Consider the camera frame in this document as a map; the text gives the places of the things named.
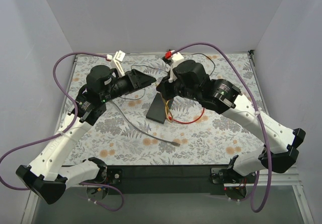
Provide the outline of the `black network switch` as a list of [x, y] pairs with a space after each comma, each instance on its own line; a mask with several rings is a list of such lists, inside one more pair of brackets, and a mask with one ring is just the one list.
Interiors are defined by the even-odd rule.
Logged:
[[154, 122], [164, 124], [166, 121], [166, 107], [162, 100], [160, 93], [157, 93], [154, 97], [154, 100], [145, 116], [147, 119]]

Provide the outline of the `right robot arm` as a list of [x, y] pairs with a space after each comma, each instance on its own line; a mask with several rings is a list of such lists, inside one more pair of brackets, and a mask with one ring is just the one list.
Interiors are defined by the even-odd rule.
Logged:
[[266, 113], [255, 110], [238, 87], [224, 79], [211, 79], [202, 64], [183, 61], [162, 79], [156, 90], [165, 100], [176, 96], [195, 100], [203, 108], [238, 123], [261, 141], [265, 140], [264, 134], [267, 135], [269, 147], [263, 146], [230, 160], [224, 173], [231, 179], [268, 168], [274, 173], [285, 173], [295, 164], [305, 131], [285, 127]]

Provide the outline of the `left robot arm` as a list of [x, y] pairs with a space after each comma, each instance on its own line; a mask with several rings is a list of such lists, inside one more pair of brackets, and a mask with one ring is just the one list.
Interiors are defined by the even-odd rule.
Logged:
[[120, 76], [115, 68], [94, 66], [76, 97], [76, 108], [69, 111], [57, 137], [27, 166], [20, 165], [16, 175], [47, 204], [55, 203], [66, 189], [84, 181], [104, 183], [107, 165], [91, 157], [82, 163], [64, 167], [63, 164], [79, 140], [95, 125], [106, 111], [106, 103], [144, 89], [156, 79], [138, 70]]

